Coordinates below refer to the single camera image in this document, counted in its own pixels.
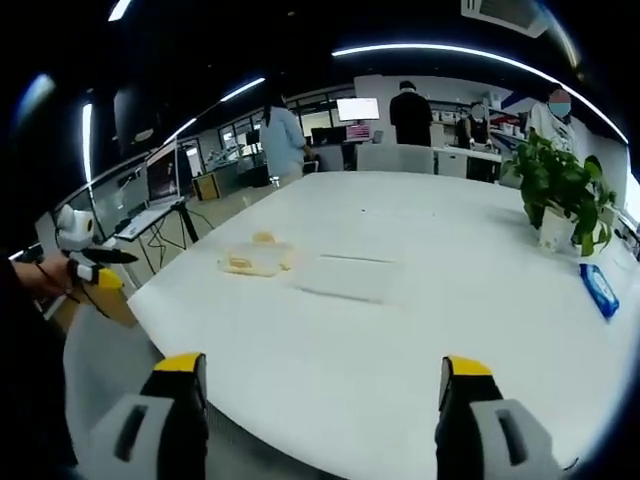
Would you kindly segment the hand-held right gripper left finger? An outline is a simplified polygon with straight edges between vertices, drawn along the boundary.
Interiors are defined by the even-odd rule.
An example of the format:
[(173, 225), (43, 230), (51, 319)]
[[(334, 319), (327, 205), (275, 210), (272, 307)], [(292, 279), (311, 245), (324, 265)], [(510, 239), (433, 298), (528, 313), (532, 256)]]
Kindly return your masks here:
[(90, 431), (88, 479), (204, 479), (206, 355), (167, 357)]

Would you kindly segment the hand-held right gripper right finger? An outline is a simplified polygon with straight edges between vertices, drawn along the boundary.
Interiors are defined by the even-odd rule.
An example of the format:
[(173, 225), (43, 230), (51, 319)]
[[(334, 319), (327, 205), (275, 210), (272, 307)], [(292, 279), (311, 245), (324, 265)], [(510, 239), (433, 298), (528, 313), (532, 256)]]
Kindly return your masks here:
[(439, 479), (561, 479), (544, 426), (503, 397), (492, 371), (461, 356), (442, 359), (435, 429)]

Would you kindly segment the person's left hand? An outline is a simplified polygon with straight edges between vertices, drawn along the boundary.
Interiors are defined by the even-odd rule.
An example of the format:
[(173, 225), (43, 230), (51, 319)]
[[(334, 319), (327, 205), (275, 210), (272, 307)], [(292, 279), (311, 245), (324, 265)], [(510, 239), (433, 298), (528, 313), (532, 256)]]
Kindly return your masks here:
[(73, 290), (68, 264), (64, 255), (47, 257), (40, 263), (11, 261), (20, 283), (37, 299), (60, 297)]

